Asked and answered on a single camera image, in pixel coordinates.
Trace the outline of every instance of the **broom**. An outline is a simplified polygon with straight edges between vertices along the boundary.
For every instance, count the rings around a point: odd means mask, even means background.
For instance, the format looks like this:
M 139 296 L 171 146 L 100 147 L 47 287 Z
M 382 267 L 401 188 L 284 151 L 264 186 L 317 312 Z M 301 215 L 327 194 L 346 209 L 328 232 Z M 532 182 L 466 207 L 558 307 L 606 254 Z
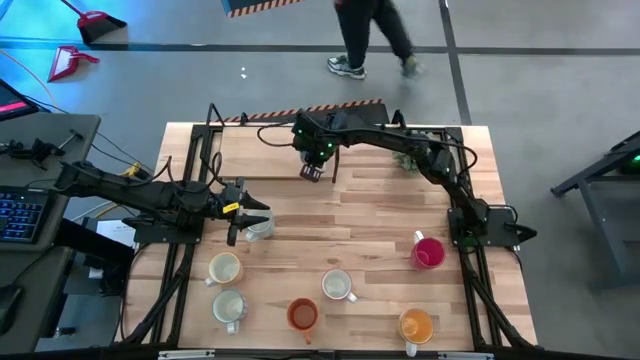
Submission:
M 78 30 L 80 30 L 82 42 L 85 44 L 91 44 L 101 36 L 127 26 L 126 22 L 118 20 L 113 16 L 109 16 L 109 14 L 102 11 L 88 11 L 83 13 L 76 9 L 75 6 L 71 5 L 69 1 L 60 1 L 80 15 L 80 19 L 78 19 Z

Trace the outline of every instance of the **person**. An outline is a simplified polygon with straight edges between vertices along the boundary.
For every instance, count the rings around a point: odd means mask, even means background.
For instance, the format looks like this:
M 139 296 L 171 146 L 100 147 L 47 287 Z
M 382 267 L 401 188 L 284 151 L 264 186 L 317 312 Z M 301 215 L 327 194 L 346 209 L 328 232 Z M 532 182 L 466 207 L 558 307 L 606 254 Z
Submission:
M 393 0 L 335 0 L 334 6 L 347 55 L 327 60 L 332 73 L 359 80 L 366 77 L 364 58 L 369 47 L 369 27 L 373 19 L 389 40 L 393 53 L 400 58 L 402 74 L 406 77 L 418 74 L 419 64 L 413 54 L 413 45 Z

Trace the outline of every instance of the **red dustpan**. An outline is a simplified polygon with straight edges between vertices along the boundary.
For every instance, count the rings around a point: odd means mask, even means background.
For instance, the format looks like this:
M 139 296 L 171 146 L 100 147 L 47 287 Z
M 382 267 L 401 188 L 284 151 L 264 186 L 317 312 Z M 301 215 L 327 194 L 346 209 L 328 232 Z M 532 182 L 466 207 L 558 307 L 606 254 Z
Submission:
M 81 53 L 75 46 L 60 46 L 53 57 L 51 71 L 49 71 L 49 82 L 62 79 L 71 75 L 78 69 L 80 59 L 89 60 L 92 63 L 99 63 L 100 59 Z

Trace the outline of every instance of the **ceramic mug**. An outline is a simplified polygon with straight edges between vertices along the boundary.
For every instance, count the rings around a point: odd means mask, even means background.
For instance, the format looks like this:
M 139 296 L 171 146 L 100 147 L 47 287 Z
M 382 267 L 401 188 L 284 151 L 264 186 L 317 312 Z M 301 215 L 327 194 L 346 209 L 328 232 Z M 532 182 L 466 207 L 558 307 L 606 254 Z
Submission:
M 318 322 L 318 307 L 311 299 L 296 299 L 287 308 L 289 326 L 304 335 L 307 345 L 311 344 L 311 329 Z
M 240 320 L 247 315 L 247 299 L 235 290 L 225 290 L 213 300 L 213 316 L 227 325 L 227 334 L 240 331 Z
M 426 343 L 433 336 L 433 322 L 426 312 L 409 309 L 400 315 L 398 332 L 406 343 L 407 356 L 414 357 L 418 353 L 418 345 Z
M 346 298 L 355 303 L 358 298 L 351 292 L 351 286 L 351 276 L 342 269 L 331 269 L 322 277 L 322 291 L 330 299 L 342 300 Z
M 273 235 L 275 231 L 275 220 L 273 218 L 273 212 L 271 210 L 249 210 L 247 215 L 264 216 L 269 218 L 269 221 L 262 222 L 249 226 L 245 231 L 245 238 L 248 242 L 256 242 L 258 240 L 266 239 Z
M 207 286 L 218 284 L 232 284 L 240 281 L 244 269 L 240 259 L 230 252 L 216 255 L 209 263 L 209 278 L 204 283 Z
M 442 243 L 434 238 L 425 238 L 421 231 L 413 234 L 413 249 L 409 262 L 418 270 L 434 269 L 442 265 L 445 258 Z

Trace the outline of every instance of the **pink cup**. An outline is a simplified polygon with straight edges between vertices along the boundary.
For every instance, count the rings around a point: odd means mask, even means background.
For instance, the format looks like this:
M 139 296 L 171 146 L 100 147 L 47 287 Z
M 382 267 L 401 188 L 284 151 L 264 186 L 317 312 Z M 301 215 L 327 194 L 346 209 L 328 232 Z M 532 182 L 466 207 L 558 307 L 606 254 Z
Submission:
M 418 270 L 434 269 L 442 265 L 445 250 L 442 243 L 434 238 L 425 238 L 422 232 L 413 234 L 413 249 L 409 262 Z

